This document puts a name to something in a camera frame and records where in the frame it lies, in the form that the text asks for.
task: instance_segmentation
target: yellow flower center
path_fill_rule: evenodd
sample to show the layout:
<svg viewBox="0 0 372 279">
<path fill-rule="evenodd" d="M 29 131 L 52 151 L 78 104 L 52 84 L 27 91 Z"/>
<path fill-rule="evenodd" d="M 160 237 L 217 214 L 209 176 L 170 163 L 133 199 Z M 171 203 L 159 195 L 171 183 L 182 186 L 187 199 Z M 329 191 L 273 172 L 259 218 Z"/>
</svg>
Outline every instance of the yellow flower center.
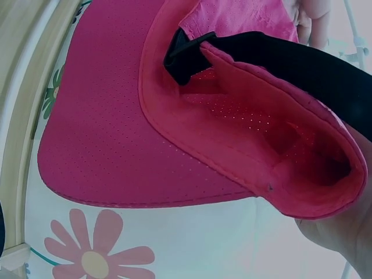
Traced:
<svg viewBox="0 0 372 279">
<path fill-rule="evenodd" d="M 57 86 L 56 88 L 54 88 L 54 92 L 53 92 L 53 97 L 54 98 L 57 98 L 58 91 L 59 91 L 59 86 Z"/>
<path fill-rule="evenodd" d="M 86 252 L 81 258 L 85 272 L 96 279 L 104 279 L 109 275 L 109 265 L 104 257 L 97 252 Z"/>
</svg>

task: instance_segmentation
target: pink petal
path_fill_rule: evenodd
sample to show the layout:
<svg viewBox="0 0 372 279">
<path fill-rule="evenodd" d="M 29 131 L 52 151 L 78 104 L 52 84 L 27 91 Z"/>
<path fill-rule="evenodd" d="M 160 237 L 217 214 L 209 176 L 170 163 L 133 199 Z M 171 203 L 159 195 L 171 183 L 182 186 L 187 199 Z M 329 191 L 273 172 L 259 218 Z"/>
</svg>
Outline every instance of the pink petal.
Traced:
<svg viewBox="0 0 372 279">
<path fill-rule="evenodd" d="M 72 209 L 70 211 L 70 222 L 77 242 L 80 244 L 81 250 L 91 250 L 92 248 L 89 242 L 87 219 L 85 219 L 83 211 L 81 211 L 80 209 Z"/>
<path fill-rule="evenodd" d="M 107 255 L 119 239 L 123 219 L 116 212 L 105 209 L 97 217 L 93 233 L 93 250 Z"/>
<path fill-rule="evenodd" d="M 53 238 L 47 237 L 44 239 L 44 245 L 50 254 L 61 259 L 69 260 L 70 262 L 75 263 L 81 258 L 81 251 L 78 248 L 74 249 L 64 246 Z"/>
<path fill-rule="evenodd" d="M 65 244 L 69 249 L 80 250 L 80 248 L 75 243 L 75 240 L 66 231 L 66 229 L 61 225 L 60 222 L 53 220 L 51 222 L 52 232 Z"/>
<path fill-rule="evenodd" d="M 109 256 L 108 259 L 110 264 L 131 266 L 150 264 L 155 260 L 155 255 L 149 247 L 140 246 Z"/>
<path fill-rule="evenodd" d="M 118 266 L 116 274 L 128 279 L 155 279 L 153 272 L 136 267 Z"/>
<path fill-rule="evenodd" d="M 80 264 L 60 264 L 53 267 L 54 279 L 80 279 L 85 271 Z"/>
</svg>

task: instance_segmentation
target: green leaf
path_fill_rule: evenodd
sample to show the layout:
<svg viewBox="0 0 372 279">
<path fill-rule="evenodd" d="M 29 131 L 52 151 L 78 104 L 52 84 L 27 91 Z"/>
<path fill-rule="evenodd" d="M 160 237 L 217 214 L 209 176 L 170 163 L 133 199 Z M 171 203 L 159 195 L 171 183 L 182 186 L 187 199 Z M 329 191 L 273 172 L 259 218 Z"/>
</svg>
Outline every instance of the green leaf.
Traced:
<svg viewBox="0 0 372 279">
<path fill-rule="evenodd" d="M 46 107 L 46 110 L 44 112 L 44 119 L 49 118 L 49 116 L 51 115 L 51 112 L 52 112 L 52 107 L 53 107 L 52 104 L 50 104 L 49 106 Z"/>
<path fill-rule="evenodd" d="M 58 72 L 59 70 L 57 70 L 53 76 L 53 87 L 56 88 L 58 85 L 57 85 L 57 77 L 58 77 Z"/>
<path fill-rule="evenodd" d="M 46 89 L 46 94 L 45 94 L 45 99 L 49 99 L 50 97 L 53 97 L 54 93 L 54 88 L 47 88 Z"/>
<path fill-rule="evenodd" d="M 45 103 L 43 104 L 43 106 L 42 106 L 42 110 L 44 110 L 47 106 L 49 106 L 49 104 L 52 102 L 52 100 L 51 99 L 47 99 L 46 101 L 45 101 Z"/>
<path fill-rule="evenodd" d="M 58 79 L 57 79 L 57 86 L 60 86 L 60 81 L 62 79 L 64 69 L 65 69 L 65 66 L 63 65 L 62 68 L 60 68 L 60 71 L 59 71 L 59 76 L 58 76 Z"/>
</svg>

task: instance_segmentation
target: wooden frame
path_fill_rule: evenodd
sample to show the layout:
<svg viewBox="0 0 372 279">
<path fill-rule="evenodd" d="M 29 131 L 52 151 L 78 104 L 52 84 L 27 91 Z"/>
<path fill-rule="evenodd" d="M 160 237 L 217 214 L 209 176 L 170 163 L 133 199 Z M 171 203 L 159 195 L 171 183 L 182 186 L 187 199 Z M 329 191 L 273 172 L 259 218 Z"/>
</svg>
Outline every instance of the wooden frame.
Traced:
<svg viewBox="0 0 372 279">
<path fill-rule="evenodd" d="M 22 243 L 32 134 L 45 87 L 80 3 L 0 1 L 0 200 L 8 258 L 19 249 L 23 253 L 17 255 L 28 255 Z"/>
</svg>

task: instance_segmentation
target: stitching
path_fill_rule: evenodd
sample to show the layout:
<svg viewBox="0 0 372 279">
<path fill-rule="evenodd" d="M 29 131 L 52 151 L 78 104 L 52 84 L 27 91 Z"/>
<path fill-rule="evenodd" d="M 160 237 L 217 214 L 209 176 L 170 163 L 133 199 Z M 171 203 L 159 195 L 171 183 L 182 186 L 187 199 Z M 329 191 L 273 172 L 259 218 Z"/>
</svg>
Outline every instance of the stitching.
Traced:
<svg viewBox="0 0 372 279">
<path fill-rule="evenodd" d="M 80 203 L 86 203 L 86 204 L 89 204 L 89 205 L 96 205 L 96 206 L 99 206 L 99 205 L 104 205 L 104 206 L 107 206 L 107 205 L 115 205 L 115 206 L 146 206 L 146 205 L 172 205 L 172 204 L 175 204 L 175 203 L 183 203 L 183 202 L 193 202 L 193 201 L 202 201 L 204 199 L 212 199 L 212 198 L 221 198 L 223 196 L 232 196 L 232 195 L 240 195 L 240 194 L 253 194 L 253 192 L 234 192 L 234 193 L 227 193 L 227 194 L 222 194 L 222 195 L 214 195 L 214 196 L 208 196 L 208 197 L 200 197 L 200 198 L 195 198 L 195 199 L 181 199 L 181 200 L 178 200 L 178 201 L 171 201 L 171 202 L 144 202 L 144 203 L 116 203 L 116 202 L 97 202 L 97 201 L 89 201 L 89 200 L 86 200 L 86 199 L 77 199 L 77 198 L 74 198 L 70 195 L 66 195 L 66 194 L 63 194 L 55 189 L 52 189 L 52 188 L 49 188 L 52 192 L 58 194 L 59 196 L 62 196 L 66 199 L 69 199 L 69 200 L 72 200 L 72 201 L 75 201 L 75 202 L 80 202 Z"/>
</svg>

